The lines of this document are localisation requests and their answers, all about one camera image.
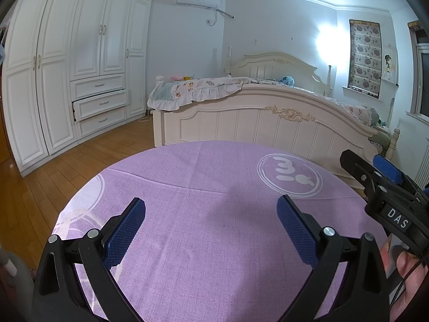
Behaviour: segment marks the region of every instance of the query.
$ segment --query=white wardrobe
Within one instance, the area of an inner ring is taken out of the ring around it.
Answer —
[[[19,0],[2,73],[5,123],[22,175],[140,118],[151,0]]]

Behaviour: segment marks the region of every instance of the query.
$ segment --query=white bed frame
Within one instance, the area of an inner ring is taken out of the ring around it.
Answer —
[[[326,91],[315,70],[284,53],[265,53],[245,56],[231,74],[264,79],[290,74],[296,87]],[[323,98],[285,86],[244,85],[226,98],[194,102],[174,112],[155,110],[153,116],[157,147],[204,140],[265,145],[312,161],[353,188],[362,186],[341,168],[341,153],[351,149],[370,163],[378,153],[368,140],[376,129]],[[397,138],[387,151],[390,158]]]

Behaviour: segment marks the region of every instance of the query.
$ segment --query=hand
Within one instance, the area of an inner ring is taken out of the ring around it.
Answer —
[[[380,249],[381,260],[383,261],[384,270],[387,271],[390,265],[389,258],[389,248],[390,242],[392,241],[392,235],[390,235]],[[419,259],[408,253],[403,251],[396,260],[396,267],[401,277],[404,278],[408,271],[419,261]],[[420,285],[422,284],[426,274],[428,273],[428,267],[423,265],[419,265],[412,274],[405,281],[405,292],[400,295],[400,297],[396,300],[395,304],[390,311],[390,322],[396,320],[401,313],[405,310],[407,305],[413,299],[414,295],[417,293]]]

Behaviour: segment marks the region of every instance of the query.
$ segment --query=poster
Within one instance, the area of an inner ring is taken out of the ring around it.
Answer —
[[[381,78],[397,84],[398,80],[398,51],[393,47],[383,47],[383,66]]]

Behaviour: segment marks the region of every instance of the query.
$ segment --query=radiator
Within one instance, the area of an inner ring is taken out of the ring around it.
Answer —
[[[429,183],[429,139],[426,138],[426,140],[428,141],[428,146],[426,146],[426,151],[416,176],[416,184],[422,189]]]

